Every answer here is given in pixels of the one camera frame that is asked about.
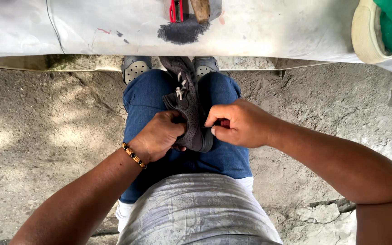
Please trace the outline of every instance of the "beaded bracelet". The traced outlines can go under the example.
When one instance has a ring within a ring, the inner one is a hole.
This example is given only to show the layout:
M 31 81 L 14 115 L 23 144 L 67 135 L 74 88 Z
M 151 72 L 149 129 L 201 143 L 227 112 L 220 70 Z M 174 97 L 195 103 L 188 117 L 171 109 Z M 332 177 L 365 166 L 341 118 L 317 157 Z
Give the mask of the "beaded bracelet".
M 143 169 L 146 169 L 146 167 L 147 167 L 146 164 L 144 164 L 144 163 L 142 162 L 142 160 L 140 160 L 140 158 L 138 158 L 138 157 L 135 155 L 135 153 L 132 151 L 132 149 L 129 148 L 129 146 L 128 146 L 125 142 L 122 143 L 122 147 L 123 147 L 123 149 L 128 153 L 128 155 L 129 155 L 130 157 L 132 157 L 132 158 L 134 159 L 134 161 L 135 161 L 137 164 L 140 165 L 140 167 L 142 167 Z

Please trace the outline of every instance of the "blue jeans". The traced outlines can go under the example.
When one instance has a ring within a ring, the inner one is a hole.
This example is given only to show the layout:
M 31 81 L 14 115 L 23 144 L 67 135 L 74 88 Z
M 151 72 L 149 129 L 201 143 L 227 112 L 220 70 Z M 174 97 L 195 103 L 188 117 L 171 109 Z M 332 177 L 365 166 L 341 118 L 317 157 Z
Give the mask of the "blue jeans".
M 123 104 L 128 112 L 124 142 L 132 140 L 157 112 L 167 110 L 162 96 L 175 92 L 176 86 L 171 79 L 166 72 L 153 69 L 129 83 L 123 96 Z M 237 83 L 219 72 L 204 75 L 199 80 L 198 87 L 200 101 L 206 113 L 213 105 L 230 104 L 240 97 Z M 135 203 L 150 186 L 160 180 L 189 173 L 224 174 L 234 179 L 250 177 L 249 150 L 215 137 L 208 153 L 170 149 L 162 159 L 149 163 L 119 200 L 123 203 Z

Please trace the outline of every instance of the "red utility knife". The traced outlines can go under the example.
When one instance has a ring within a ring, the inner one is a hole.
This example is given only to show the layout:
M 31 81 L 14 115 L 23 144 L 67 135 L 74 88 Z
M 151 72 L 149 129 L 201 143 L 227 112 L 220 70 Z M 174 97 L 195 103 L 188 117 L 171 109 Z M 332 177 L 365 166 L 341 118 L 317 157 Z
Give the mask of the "red utility knife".
M 183 21 L 182 0 L 171 0 L 169 15 L 172 23 L 181 23 Z

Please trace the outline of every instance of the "dark stain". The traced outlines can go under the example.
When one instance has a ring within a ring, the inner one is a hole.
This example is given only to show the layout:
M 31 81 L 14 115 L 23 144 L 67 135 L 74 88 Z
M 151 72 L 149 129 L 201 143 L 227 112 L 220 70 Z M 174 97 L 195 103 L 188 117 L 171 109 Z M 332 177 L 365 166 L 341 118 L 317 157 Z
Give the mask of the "dark stain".
M 158 38 L 177 45 L 194 43 L 198 41 L 199 35 L 204 35 L 210 25 L 210 22 L 200 25 L 195 15 L 189 14 L 184 16 L 182 23 L 161 25 L 158 29 Z

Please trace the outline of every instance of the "gray shirt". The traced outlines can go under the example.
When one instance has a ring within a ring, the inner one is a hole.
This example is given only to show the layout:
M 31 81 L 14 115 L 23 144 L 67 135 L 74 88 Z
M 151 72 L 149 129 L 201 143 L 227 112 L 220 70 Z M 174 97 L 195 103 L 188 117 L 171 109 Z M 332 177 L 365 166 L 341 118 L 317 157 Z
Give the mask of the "gray shirt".
M 275 227 L 241 183 L 220 174 L 178 174 L 137 200 L 117 245 L 278 243 Z

